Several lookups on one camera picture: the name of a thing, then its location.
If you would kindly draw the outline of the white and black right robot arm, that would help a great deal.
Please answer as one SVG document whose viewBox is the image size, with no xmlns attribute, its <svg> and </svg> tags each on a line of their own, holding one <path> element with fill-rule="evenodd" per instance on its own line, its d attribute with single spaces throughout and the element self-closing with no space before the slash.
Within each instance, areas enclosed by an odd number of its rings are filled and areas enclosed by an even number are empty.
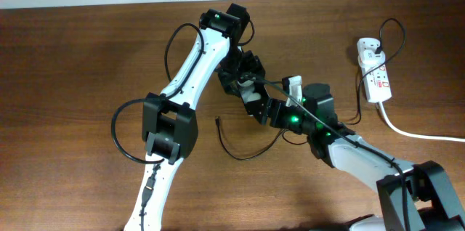
<svg viewBox="0 0 465 231">
<path fill-rule="evenodd" d="M 443 167 L 434 161 L 413 163 L 369 145 L 339 123 L 327 84 L 300 86 L 297 97 L 273 99 L 262 81 L 246 82 L 239 92 L 260 123 L 304 134 L 313 155 L 375 191 L 381 216 L 368 215 L 343 230 L 463 230 L 464 208 Z"/>
</svg>

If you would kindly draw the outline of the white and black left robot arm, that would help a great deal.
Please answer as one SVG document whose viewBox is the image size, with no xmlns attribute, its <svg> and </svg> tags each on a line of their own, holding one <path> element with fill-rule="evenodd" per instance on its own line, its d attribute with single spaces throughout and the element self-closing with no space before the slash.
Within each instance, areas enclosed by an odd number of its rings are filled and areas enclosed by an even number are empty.
<svg viewBox="0 0 465 231">
<path fill-rule="evenodd" d="M 160 230 L 163 208 L 174 176 L 198 137 L 195 109 L 214 72 L 226 87 L 238 78 L 245 53 L 240 38 L 250 24 L 245 7 L 231 4 L 226 12 L 203 13 L 194 27 L 197 37 L 178 73 L 159 95 L 140 102 L 145 172 L 125 230 Z"/>
</svg>

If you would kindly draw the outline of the white usb charger adapter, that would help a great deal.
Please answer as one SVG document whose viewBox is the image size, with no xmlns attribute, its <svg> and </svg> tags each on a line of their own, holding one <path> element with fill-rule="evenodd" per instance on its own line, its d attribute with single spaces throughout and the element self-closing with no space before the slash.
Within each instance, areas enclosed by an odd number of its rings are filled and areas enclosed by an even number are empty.
<svg viewBox="0 0 465 231">
<path fill-rule="evenodd" d="M 375 53 L 367 49 L 359 53 L 358 63 L 361 68 L 370 68 L 382 64 L 385 59 L 384 52 Z"/>
</svg>

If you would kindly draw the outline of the white power strip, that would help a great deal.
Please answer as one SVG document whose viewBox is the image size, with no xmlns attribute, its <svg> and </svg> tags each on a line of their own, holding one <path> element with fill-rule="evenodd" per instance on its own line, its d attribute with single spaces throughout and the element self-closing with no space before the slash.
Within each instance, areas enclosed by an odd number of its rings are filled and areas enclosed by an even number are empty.
<svg viewBox="0 0 465 231">
<path fill-rule="evenodd" d="M 363 50 L 376 52 L 380 41 L 376 38 L 361 38 L 357 42 L 358 56 Z M 387 69 L 385 65 L 361 68 L 367 101 L 370 103 L 384 102 L 392 97 Z"/>
</svg>

